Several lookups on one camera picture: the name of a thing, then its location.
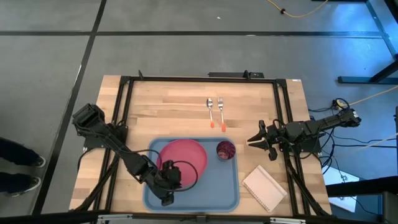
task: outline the blue tray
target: blue tray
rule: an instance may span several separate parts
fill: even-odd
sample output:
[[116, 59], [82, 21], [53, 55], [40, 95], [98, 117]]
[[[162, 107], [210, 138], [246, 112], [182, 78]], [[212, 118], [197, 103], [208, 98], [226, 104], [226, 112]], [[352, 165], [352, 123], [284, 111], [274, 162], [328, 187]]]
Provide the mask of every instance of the blue tray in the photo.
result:
[[[144, 205], [152, 212], [230, 212], [239, 204], [239, 180], [236, 156], [228, 161], [217, 157], [216, 147], [228, 138], [157, 138], [148, 149], [160, 152], [169, 142], [177, 139], [192, 139], [199, 142], [207, 152], [207, 167], [196, 186], [186, 192], [175, 192], [174, 203], [162, 206], [160, 200], [144, 188]], [[157, 154], [148, 153], [149, 159], [157, 160]]]

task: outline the fork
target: fork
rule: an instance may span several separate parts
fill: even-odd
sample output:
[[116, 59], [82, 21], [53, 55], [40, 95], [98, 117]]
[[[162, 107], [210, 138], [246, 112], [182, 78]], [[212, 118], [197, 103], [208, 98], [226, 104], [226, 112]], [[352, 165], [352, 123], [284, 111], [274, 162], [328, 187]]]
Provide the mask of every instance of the fork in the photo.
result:
[[222, 132], [225, 132], [226, 128], [225, 128], [225, 123], [224, 123], [223, 106], [224, 106], [223, 98], [219, 97], [218, 98], [218, 108], [221, 111], [221, 130], [222, 130]]
[[208, 98], [206, 100], [206, 105], [210, 111], [210, 127], [214, 128], [213, 115], [211, 114], [211, 107], [213, 106], [213, 100], [211, 100], [211, 98]]

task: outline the cup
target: cup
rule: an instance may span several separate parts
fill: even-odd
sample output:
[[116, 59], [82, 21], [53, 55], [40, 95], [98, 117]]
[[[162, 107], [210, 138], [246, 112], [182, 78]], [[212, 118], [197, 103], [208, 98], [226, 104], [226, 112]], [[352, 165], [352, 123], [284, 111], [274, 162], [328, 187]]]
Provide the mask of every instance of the cup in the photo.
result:
[[236, 148], [235, 145], [230, 141], [221, 141], [218, 143], [216, 151], [217, 157], [221, 161], [227, 161], [235, 156]]

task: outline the floor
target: floor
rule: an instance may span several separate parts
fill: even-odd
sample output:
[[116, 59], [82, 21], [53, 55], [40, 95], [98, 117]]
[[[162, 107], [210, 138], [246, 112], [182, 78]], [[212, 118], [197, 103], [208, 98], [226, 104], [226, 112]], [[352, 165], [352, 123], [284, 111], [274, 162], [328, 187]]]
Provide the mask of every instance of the floor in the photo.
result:
[[[294, 14], [304, 14], [320, 4], [309, 0], [275, 2]], [[370, 2], [398, 49], [398, 25], [384, 1]], [[90, 42], [87, 35], [77, 32], [64, 36], [16, 36], [17, 33], [2, 31], [91, 31], [100, 3], [101, 0], [0, 0], [0, 136], [49, 158], [76, 75], [82, 74], [79, 69]], [[265, 0], [112, 0], [105, 5], [98, 30], [377, 32], [378, 28], [363, 3], [329, 2], [311, 16], [293, 19], [281, 15]], [[370, 36], [98, 36], [84, 74], [79, 76], [83, 79], [80, 88], [75, 89], [78, 95], [73, 111], [95, 103], [103, 75], [137, 75], [139, 69], [148, 76], [204, 77], [208, 72], [249, 70], [263, 72], [267, 78], [299, 78], [308, 107], [316, 109], [328, 106], [336, 97], [353, 102], [391, 88], [336, 82], [338, 76], [344, 75], [369, 77], [391, 62], [393, 58], [383, 39]], [[338, 128], [335, 134], [362, 140], [390, 136], [396, 132], [392, 117], [398, 106], [396, 99], [398, 91], [390, 91], [353, 106], [363, 119], [360, 127]], [[329, 112], [314, 114], [316, 118], [328, 115]], [[355, 143], [340, 139], [337, 142]], [[44, 213], [67, 211], [82, 144], [82, 138], [69, 125]], [[350, 152], [352, 148], [341, 147], [335, 151], [340, 169], [347, 173], [364, 179], [397, 175], [393, 149]], [[16, 167], [6, 161], [0, 161], [0, 168], [12, 173], [44, 174], [43, 170]], [[0, 217], [30, 213], [36, 196], [0, 196]], [[357, 218], [368, 218], [360, 208], [357, 211]]]

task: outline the wooden table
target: wooden table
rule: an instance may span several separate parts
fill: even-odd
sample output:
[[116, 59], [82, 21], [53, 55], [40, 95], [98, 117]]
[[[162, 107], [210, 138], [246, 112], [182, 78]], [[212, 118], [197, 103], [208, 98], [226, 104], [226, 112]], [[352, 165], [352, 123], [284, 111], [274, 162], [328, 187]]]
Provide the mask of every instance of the wooden table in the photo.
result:
[[[120, 76], [106, 75], [99, 90], [97, 105], [105, 112], [107, 123], [111, 121], [119, 80]], [[294, 120], [308, 120], [301, 81], [287, 80], [287, 86]], [[287, 121], [282, 90], [279, 92], [284, 121]], [[208, 97], [216, 102], [219, 96], [224, 98], [225, 133], [221, 132], [221, 115], [217, 106], [213, 107], [213, 129], [210, 128], [209, 112], [205, 106]], [[147, 149], [154, 138], [161, 136], [225, 136], [236, 145], [239, 183], [256, 166], [261, 165], [289, 192], [282, 153], [278, 152], [277, 160], [271, 162], [268, 152], [246, 144], [247, 139], [257, 134], [260, 119], [270, 125], [275, 118], [277, 114], [274, 93], [269, 84], [136, 81], [127, 119], [129, 132], [126, 144], [131, 150], [140, 150]], [[89, 152], [82, 159], [70, 208], [79, 206], [97, 184], [103, 154], [104, 150], [98, 149]], [[319, 161], [310, 156], [302, 160], [302, 167], [307, 188], [322, 208], [331, 213]], [[295, 188], [298, 209], [303, 213], [301, 194], [298, 187]], [[144, 184], [138, 184], [127, 172], [123, 162], [120, 162], [111, 211], [150, 213], [142, 201], [143, 190]], [[106, 185], [100, 208], [104, 208], [107, 192]], [[289, 194], [274, 211], [268, 213], [242, 184], [239, 184], [239, 192], [238, 207], [230, 213], [217, 213], [218, 215], [292, 215]]]

